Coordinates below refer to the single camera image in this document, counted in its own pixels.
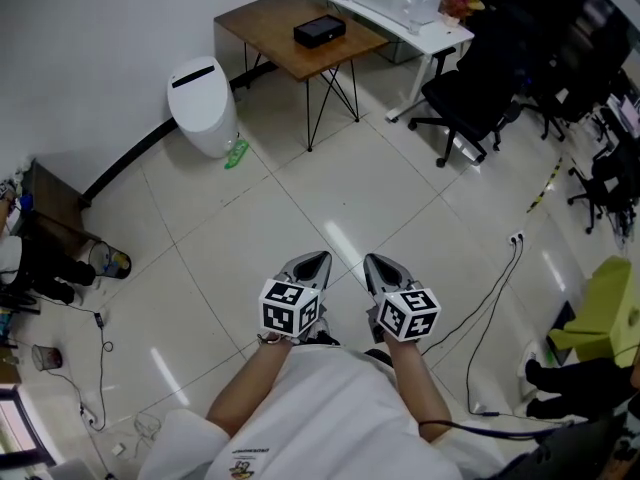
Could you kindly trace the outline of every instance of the power outlet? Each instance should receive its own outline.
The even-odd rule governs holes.
[[[524,231],[523,230],[516,231],[513,235],[507,238],[507,242],[509,242],[509,245],[513,245],[513,240],[515,240],[516,243],[518,243],[520,241],[519,235],[522,235],[522,241],[524,241]]]
[[[97,421],[95,415],[87,409],[85,405],[80,405],[80,416],[82,416],[82,419],[87,425],[91,425]]]

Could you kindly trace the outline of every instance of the white desk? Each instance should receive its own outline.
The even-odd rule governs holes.
[[[440,19],[424,25],[420,29],[419,35],[414,35],[410,34],[406,27],[399,23],[396,23],[395,21],[390,20],[382,14],[372,11],[363,5],[352,2],[351,0],[328,1],[359,14],[363,18],[379,25],[424,54],[422,57],[422,63],[420,64],[420,69],[418,70],[418,76],[413,83],[409,99],[403,102],[400,106],[387,112],[387,120],[392,122],[397,121],[398,116],[404,114],[407,110],[422,101],[423,98],[420,89],[424,84],[427,71],[431,71],[431,64],[433,62],[432,55],[446,48],[450,48],[451,46],[456,46],[460,43],[473,39],[473,34],[466,28],[462,26],[449,27],[445,25],[442,22],[441,16]]]

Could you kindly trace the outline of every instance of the wire basket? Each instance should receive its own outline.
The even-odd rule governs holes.
[[[131,258],[111,247],[107,242],[96,242],[89,252],[89,265],[97,276],[125,279],[131,273]]]
[[[33,364],[39,372],[45,370],[57,370],[62,368],[62,354],[55,347],[41,347],[34,345],[31,348]]]

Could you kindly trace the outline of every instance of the wooden table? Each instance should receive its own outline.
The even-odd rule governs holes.
[[[336,16],[346,23],[347,31],[344,36],[312,49],[294,41],[294,27],[327,14]],[[283,69],[296,81],[306,84],[308,151],[312,150],[313,139],[318,130],[324,105],[331,90],[336,93],[340,101],[349,109],[355,121],[358,122],[360,120],[353,59],[384,46],[388,42],[386,39],[359,23],[330,12],[327,8],[308,0],[258,0],[218,16],[215,22],[245,43],[246,72],[245,75],[239,77],[241,79],[239,83],[236,81],[234,84],[232,81],[232,87],[237,87],[238,85],[249,87],[251,80],[275,67]],[[252,70],[247,69],[247,44],[259,54]],[[262,55],[269,59],[270,62],[258,66],[258,61]],[[355,108],[349,102],[338,80],[336,80],[340,65],[347,61],[351,64]],[[324,74],[325,71],[329,71],[331,80],[327,79]],[[329,87],[312,134],[309,115],[309,79],[316,75],[320,75],[329,84]]]
[[[72,258],[88,240],[100,241],[82,223],[80,211],[90,203],[37,161],[25,173],[22,186],[24,193],[33,197],[33,207],[20,212],[12,235],[46,243]]]

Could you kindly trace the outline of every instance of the black pants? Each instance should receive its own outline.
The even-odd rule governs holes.
[[[33,289],[45,297],[71,304],[74,289],[56,277],[69,283],[89,286],[96,277],[92,266],[75,261],[63,252],[30,240],[22,240],[22,258],[16,279],[10,285],[12,291]]]
[[[636,393],[631,385],[632,371],[632,366],[620,368],[611,359],[594,359],[562,368],[543,368],[536,361],[529,361],[527,380],[542,391],[561,396],[533,400],[527,406],[527,416],[556,419],[575,414],[596,419]]]

